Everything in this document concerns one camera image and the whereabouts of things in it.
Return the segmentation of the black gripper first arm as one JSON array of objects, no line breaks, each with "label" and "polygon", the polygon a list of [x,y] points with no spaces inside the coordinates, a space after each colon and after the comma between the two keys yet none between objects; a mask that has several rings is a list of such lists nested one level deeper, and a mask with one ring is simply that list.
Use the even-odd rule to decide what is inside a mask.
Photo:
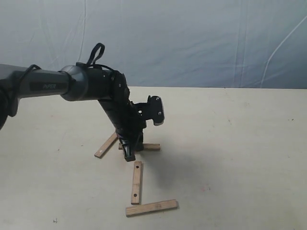
[{"label": "black gripper first arm", "polygon": [[135,161],[135,151],[144,150],[143,130],[146,128],[146,122],[136,106],[129,99],[116,102],[110,98],[103,98],[98,102],[115,127],[124,159]]}]

